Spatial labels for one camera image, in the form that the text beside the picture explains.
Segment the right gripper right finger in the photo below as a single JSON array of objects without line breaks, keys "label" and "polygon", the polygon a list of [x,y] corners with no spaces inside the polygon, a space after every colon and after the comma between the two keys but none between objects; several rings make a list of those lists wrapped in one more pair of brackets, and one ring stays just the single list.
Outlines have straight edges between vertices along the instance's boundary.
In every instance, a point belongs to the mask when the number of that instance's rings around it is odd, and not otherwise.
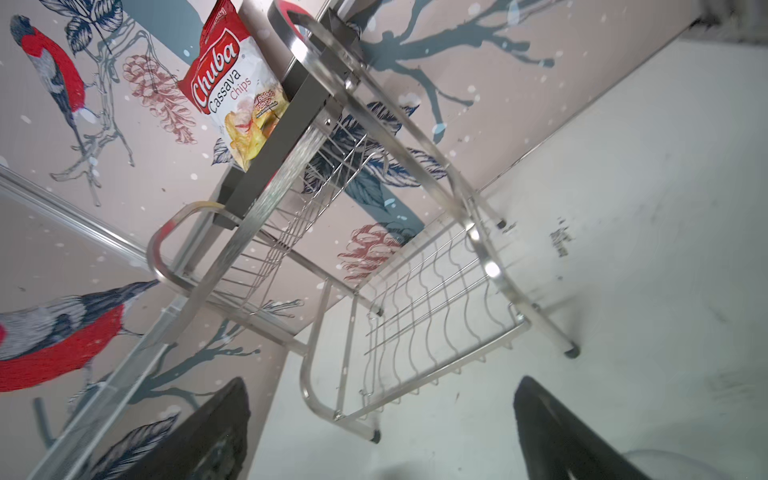
[{"label": "right gripper right finger", "polygon": [[513,407],[530,479],[647,477],[534,378],[522,378]]}]

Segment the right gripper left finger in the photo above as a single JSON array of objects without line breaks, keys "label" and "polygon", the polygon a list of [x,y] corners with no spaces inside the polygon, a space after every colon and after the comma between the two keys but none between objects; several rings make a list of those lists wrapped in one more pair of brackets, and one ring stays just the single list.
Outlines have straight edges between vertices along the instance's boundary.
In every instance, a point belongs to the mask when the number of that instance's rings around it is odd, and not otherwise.
[{"label": "right gripper left finger", "polygon": [[236,479],[248,453],[251,416],[236,377],[142,457],[121,479]]}]

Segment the clear glass tumbler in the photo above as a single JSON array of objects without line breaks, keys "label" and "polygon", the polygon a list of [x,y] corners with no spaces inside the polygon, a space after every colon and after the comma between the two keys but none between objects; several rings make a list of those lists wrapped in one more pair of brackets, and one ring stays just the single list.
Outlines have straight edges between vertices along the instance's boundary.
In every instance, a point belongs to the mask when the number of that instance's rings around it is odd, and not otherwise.
[{"label": "clear glass tumbler", "polygon": [[632,463],[650,479],[658,480],[728,480],[727,473],[689,456],[658,450],[636,449],[623,453]]}]

